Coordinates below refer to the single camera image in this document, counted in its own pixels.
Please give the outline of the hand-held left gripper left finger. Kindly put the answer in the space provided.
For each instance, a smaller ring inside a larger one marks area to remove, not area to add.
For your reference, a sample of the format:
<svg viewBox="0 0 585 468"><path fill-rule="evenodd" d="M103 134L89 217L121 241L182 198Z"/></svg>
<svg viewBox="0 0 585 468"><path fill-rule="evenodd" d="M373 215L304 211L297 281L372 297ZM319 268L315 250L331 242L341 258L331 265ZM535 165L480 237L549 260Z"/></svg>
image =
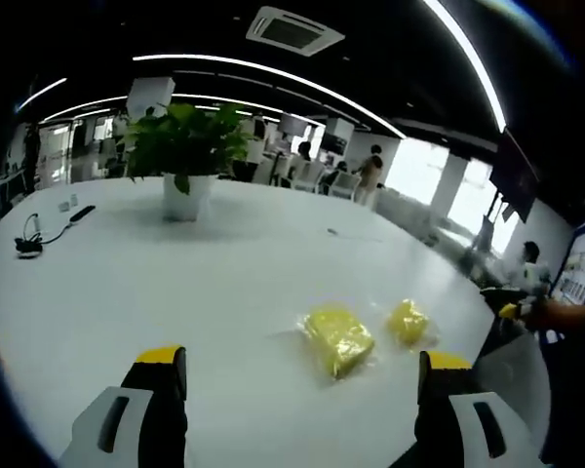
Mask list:
<svg viewBox="0 0 585 468"><path fill-rule="evenodd" d="M60 467L183 467L186 349L150 349L74 420Z"/></svg>

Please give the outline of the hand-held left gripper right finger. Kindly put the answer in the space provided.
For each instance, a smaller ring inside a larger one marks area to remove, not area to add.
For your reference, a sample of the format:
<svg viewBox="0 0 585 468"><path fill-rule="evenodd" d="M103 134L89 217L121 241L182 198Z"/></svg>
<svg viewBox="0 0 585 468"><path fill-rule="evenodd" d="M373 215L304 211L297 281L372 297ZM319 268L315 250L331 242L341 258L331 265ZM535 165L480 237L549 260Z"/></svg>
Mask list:
<svg viewBox="0 0 585 468"><path fill-rule="evenodd" d="M470 363L419 353L416 448L423 467L539 467L526 424L476 379Z"/></svg>

